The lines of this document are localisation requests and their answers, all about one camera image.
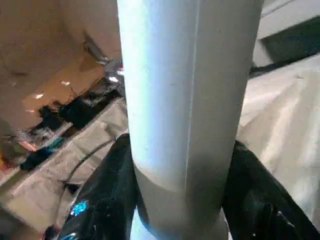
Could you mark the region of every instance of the black object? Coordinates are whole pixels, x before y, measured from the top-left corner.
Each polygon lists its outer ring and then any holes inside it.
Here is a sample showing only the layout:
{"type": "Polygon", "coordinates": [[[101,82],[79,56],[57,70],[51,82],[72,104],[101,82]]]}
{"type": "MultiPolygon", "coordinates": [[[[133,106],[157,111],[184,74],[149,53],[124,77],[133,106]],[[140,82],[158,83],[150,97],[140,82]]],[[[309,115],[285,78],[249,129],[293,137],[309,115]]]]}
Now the black object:
{"type": "Polygon", "coordinates": [[[59,231],[57,230],[57,228],[51,225],[45,230],[41,240],[53,240],[55,236],[58,235],[58,233],[59,231]]]}
{"type": "Polygon", "coordinates": [[[258,158],[236,142],[222,207],[233,240],[318,240],[320,234],[258,158]]]}
{"type": "Polygon", "coordinates": [[[48,159],[53,153],[54,151],[49,147],[42,147],[37,151],[33,151],[29,154],[26,160],[20,164],[20,169],[31,171],[48,159]]]}
{"type": "Polygon", "coordinates": [[[43,106],[39,110],[39,114],[42,118],[42,126],[48,127],[52,131],[56,131],[62,125],[62,121],[58,118],[58,116],[52,112],[49,106],[43,106]]]}
{"type": "Polygon", "coordinates": [[[59,240],[129,240],[137,183],[128,134],[120,136],[80,190],[59,240]]]}
{"type": "Polygon", "coordinates": [[[69,104],[60,106],[59,115],[77,129],[82,129],[95,117],[93,109],[80,96],[69,104]]]}

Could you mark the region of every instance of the gray cylindrical pole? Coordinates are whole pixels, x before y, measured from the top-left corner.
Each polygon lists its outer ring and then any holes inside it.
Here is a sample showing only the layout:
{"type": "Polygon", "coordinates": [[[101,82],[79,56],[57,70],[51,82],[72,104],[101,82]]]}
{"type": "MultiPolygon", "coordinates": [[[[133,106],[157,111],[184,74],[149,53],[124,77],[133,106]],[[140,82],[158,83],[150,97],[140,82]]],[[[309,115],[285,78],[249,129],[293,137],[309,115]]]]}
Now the gray cylindrical pole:
{"type": "Polygon", "coordinates": [[[262,3],[118,0],[139,215],[156,235],[226,237],[215,226],[262,3]]]}

